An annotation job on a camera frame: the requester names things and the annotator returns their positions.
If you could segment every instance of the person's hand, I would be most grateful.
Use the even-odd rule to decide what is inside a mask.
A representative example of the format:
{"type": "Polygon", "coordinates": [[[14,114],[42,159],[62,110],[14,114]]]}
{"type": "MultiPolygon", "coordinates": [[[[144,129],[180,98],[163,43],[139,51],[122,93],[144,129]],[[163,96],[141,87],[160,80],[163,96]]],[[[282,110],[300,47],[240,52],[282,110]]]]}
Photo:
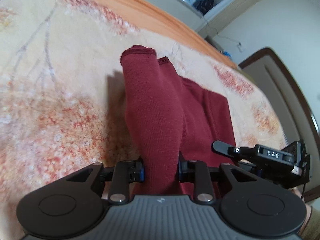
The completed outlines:
{"type": "MultiPolygon", "coordinates": [[[[301,193],[296,187],[291,189],[290,191],[301,198],[301,193]]],[[[308,204],[305,204],[305,205],[306,205],[306,208],[307,208],[307,217],[306,217],[306,220],[304,221],[302,227],[299,230],[299,236],[301,236],[303,230],[306,228],[306,225],[307,225],[307,223],[309,221],[309,218],[310,218],[310,215],[311,215],[311,206],[308,205],[308,204]]]]}

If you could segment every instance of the brown headboard frame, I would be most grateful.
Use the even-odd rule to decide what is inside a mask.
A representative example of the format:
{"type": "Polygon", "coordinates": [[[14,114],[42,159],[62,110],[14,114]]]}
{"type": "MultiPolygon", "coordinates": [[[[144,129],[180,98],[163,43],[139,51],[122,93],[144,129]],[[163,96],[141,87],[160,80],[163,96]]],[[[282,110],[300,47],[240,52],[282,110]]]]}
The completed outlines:
{"type": "MultiPolygon", "coordinates": [[[[243,62],[241,62],[239,64],[239,67],[244,69],[245,67],[247,67],[248,65],[254,63],[255,61],[257,61],[258,59],[264,57],[264,56],[270,56],[273,61],[277,64],[277,66],[279,67],[280,71],[282,72],[282,74],[285,76],[285,78],[287,79],[288,83],[290,84],[292,90],[294,91],[295,95],[297,96],[299,103],[308,119],[310,128],[312,130],[313,136],[314,136],[314,140],[316,142],[317,145],[317,149],[320,155],[320,131],[319,131],[319,126],[316,123],[316,119],[310,109],[309,104],[307,103],[301,89],[299,88],[298,84],[296,83],[296,81],[294,80],[294,78],[292,77],[292,75],[290,74],[290,72],[288,71],[288,69],[286,68],[286,66],[283,64],[283,62],[281,61],[281,59],[278,57],[278,55],[271,49],[271,48],[263,48],[258,50],[257,52],[255,52],[253,55],[251,55],[250,57],[248,57],[247,59],[245,59],[243,62]]],[[[320,197],[320,186],[317,186],[315,188],[313,188],[312,190],[309,190],[305,193],[305,201],[308,202],[310,200],[316,199],[320,197]]]]}

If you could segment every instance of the gray ribbed panel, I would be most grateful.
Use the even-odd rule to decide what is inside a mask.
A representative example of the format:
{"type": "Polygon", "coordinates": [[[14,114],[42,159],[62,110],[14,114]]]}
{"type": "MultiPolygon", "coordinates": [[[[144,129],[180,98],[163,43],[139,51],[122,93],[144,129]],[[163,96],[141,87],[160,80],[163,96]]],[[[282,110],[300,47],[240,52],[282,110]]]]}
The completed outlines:
{"type": "MultiPolygon", "coordinates": [[[[193,203],[188,196],[135,196],[111,207],[93,230],[72,240],[253,240],[225,225],[214,208],[193,203]]],[[[281,238],[298,240],[296,235],[281,238]]],[[[24,240],[38,240],[26,236],[24,240]]]]}

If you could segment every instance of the electrical outlet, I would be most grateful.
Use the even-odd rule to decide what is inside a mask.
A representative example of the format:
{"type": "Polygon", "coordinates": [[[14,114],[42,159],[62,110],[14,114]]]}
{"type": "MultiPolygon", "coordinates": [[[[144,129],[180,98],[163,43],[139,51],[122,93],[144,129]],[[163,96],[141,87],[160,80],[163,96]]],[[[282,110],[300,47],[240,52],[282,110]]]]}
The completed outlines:
{"type": "Polygon", "coordinates": [[[237,45],[237,48],[240,51],[240,53],[246,50],[246,47],[241,42],[239,42],[239,44],[237,45]]]}

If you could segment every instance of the khaki sleeve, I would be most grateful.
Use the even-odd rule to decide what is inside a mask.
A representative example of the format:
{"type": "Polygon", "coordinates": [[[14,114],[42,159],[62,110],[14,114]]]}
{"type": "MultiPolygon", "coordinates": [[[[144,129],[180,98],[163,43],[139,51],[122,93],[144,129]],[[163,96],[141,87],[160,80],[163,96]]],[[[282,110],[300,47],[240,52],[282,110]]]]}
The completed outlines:
{"type": "Polygon", "coordinates": [[[320,239],[320,211],[312,208],[309,221],[301,234],[303,240],[320,239]]]}

